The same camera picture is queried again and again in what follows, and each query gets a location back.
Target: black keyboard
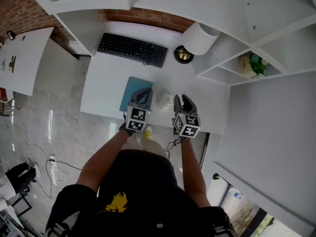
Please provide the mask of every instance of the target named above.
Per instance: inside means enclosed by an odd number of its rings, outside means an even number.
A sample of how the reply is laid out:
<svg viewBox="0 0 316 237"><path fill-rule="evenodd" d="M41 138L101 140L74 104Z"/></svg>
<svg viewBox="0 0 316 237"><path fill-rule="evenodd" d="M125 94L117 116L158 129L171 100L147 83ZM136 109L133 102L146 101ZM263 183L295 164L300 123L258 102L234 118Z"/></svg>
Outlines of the black keyboard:
<svg viewBox="0 0 316 237"><path fill-rule="evenodd" d="M168 48L115 34L103 34L98 52L162 68Z"/></svg>

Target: cable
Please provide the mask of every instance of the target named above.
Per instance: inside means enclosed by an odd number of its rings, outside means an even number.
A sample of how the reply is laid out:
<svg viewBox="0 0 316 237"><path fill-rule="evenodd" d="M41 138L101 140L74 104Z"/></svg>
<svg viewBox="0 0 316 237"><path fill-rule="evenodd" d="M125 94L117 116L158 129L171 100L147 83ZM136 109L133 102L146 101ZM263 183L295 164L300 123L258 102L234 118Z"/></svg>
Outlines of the cable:
<svg viewBox="0 0 316 237"><path fill-rule="evenodd" d="M180 136L178 137L178 139L174 140L174 141L171 141L168 143L167 147L164 149L165 152L168 152L168 159L170 159L170 151L175 147L177 146L178 144L180 144L181 142L187 140L187 137L183 138L180 140Z"/></svg>
<svg viewBox="0 0 316 237"><path fill-rule="evenodd" d="M39 183L38 181L36 181L36 180L34 180L34 181L40 186L41 190L45 193L45 195L46 195L48 198L51 198L51 197L49 197L49 195L46 194L46 192L44 191L44 189L43 189L43 187L40 185L40 183Z"/></svg>
<svg viewBox="0 0 316 237"><path fill-rule="evenodd" d="M57 169L57 170L65 176L65 180L57 180L57 182L65 182L66 181L66 174L63 171L61 171L60 169Z"/></svg>
<svg viewBox="0 0 316 237"><path fill-rule="evenodd" d="M49 92L49 133L50 133L50 140L51 140L51 156L53 156L53 136L52 136L52 126L51 126L51 117L50 117L50 95Z"/></svg>
<svg viewBox="0 0 316 237"><path fill-rule="evenodd" d="M63 171L61 171L60 169L57 169L57 170L65 176L64 180L56 180L56 184L57 184L58 188L60 188L62 190L62 188L58 185L58 182L63 182L64 183L66 181L67 177L66 177L66 174Z"/></svg>
<svg viewBox="0 0 316 237"><path fill-rule="evenodd" d="M27 143L27 142L25 141L25 139L24 139L24 137L23 137L23 134L22 134L22 132L21 132L21 129L20 129L17 125L15 125L15 124L12 124L12 126L7 125L6 122L4 121L4 117L3 117L3 122L4 122L5 126L8 127L8 128L11 128L11 127L13 127L13 126L16 126L16 127L19 129L19 131L20 131L20 133L21 133L21 136L22 136L24 142L25 142L28 146L30 146L30 147L38 147L39 149L42 150L42 152L43 152L43 153L46 155L46 157L48 158L48 155L45 153L45 151L44 151L39 145L31 145L31 144L29 144L29 143Z"/></svg>
<svg viewBox="0 0 316 237"><path fill-rule="evenodd" d="M68 186L68 185L71 185L71 184L76 184L76 183L68 183L68 184L66 184L65 186Z"/></svg>
<svg viewBox="0 0 316 237"><path fill-rule="evenodd" d="M48 174L48 170L47 170L47 163L48 163L49 161L50 161L50 160L46 160L45 169L46 169L48 178L49 178L49 180L50 180L50 196L47 195L47 193L44 191L43 187L40 185L40 183L39 183L38 181L36 181L35 179L34 179L34 181L39 184L40 188L41 188L42 191L45 193L45 195L46 195L49 199L51 199L51 187L53 186L53 182L52 182L52 180L51 180L51 178L50 178L50 176L49 176L49 174Z"/></svg>
<svg viewBox="0 0 316 237"><path fill-rule="evenodd" d="M66 163L66 162L56 161L56 160L48 160L48 161L63 163L63 164L68 165L69 167L75 168L75 169L77 169L77 170L82 170L82 168L77 168L77 167L71 166L70 164L68 164L68 163Z"/></svg>

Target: tiled floor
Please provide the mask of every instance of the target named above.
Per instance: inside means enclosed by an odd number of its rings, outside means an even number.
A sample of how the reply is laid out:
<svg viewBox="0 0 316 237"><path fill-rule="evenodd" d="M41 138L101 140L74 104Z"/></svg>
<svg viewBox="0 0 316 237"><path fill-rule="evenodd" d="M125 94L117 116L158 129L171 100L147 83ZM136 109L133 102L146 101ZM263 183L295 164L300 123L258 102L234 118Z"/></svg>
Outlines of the tiled floor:
<svg viewBox="0 0 316 237"><path fill-rule="evenodd" d="M43 91L35 91L32 97L16 94L14 105L20 110L14 112L13 117L5 117L0 120L0 160L4 171L23 163L29 157L39 164L42 177L37 178L37 180L48 194L50 193L50 180L45 170L47 156L38 147L28 146L23 141L17 127L8 128L3 121L7 125L11 125L13 122L19 126L26 142L31 145L39 145L48 156L53 151L57 160L82 168L86 161L118 131L123 123L119 119L80 112L81 96L89 60L90 58L86 57L80 59L83 67L78 68L77 83L73 85L70 95L52 92L50 96L49 92ZM50 135L50 115L52 117L52 136ZM152 139L159 142L164 148L168 142L177 138L173 136L171 128L153 126L153 130ZM204 140L205 133L202 132L197 135L196 139L192 140L198 161L202 154ZM182 173L178 168L181 167L180 147L175 147L171 151L170 161L174 166L178 185L183 187ZM78 179L78 170L60 163L58 168L66 175L66 181L58 182L60 188L65 187L68 183L74 183ZM65 179L62 173L58 175L58 179ZM27 224L36 233L43 233L56 196L61 191L60 188L53 185L52 199L49 199L37 183L31 184L31 191L27 200L33 208L22 216L22 220L27 221ZM21 212L25 209L25 205L20 202L15 208Z"/></svg>

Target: white desk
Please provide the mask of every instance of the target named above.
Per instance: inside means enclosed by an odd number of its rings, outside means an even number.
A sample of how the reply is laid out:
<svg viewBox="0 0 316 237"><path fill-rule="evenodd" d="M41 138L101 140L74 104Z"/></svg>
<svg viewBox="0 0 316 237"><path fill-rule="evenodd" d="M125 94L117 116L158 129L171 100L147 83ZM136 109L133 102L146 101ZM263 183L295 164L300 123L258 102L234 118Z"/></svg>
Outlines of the white desk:
<svg viewBox="0 0 316 237"><path fill-rule="evenodd" d="M0 49L0 65L5 59L4 71L0 69L0 87L29 96L34 88L70 93L80 62L50 39L53 29L35 30L5 41ZM12 73L9 62L15 55Z"/></svg>
<svg viewBox="0 0 316 237"><path fill-rule="evenodd" d="M150 124L172 127L173 106L167 111L157 107L156 94L164 89L171 95L188 95L201 117L201 131L223 134L229 105L230 88L207 79L197 78L190 64L178 63L173 50L181 44L180 33L124 22L106 23L106 32L145 40L168 47L162 68L97 52L91 58L81 100L81 111L123 119L120 103L129 77L154 83Z"/></svg>

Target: desk lamp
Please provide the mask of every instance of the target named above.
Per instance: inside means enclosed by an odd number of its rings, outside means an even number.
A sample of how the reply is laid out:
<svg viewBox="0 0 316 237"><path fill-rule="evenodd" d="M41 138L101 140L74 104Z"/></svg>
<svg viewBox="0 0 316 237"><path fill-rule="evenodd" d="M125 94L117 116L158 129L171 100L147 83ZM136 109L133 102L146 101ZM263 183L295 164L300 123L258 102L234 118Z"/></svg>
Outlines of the desk lamp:
<svg viewBox="0 0 316 237"><path fill-rule="evenodd" d="M183 45L174 51L174 58L182 63L188 64L194 55L205 54L220 35L220 31L199 22L193 23L182 35Z"/></svg>

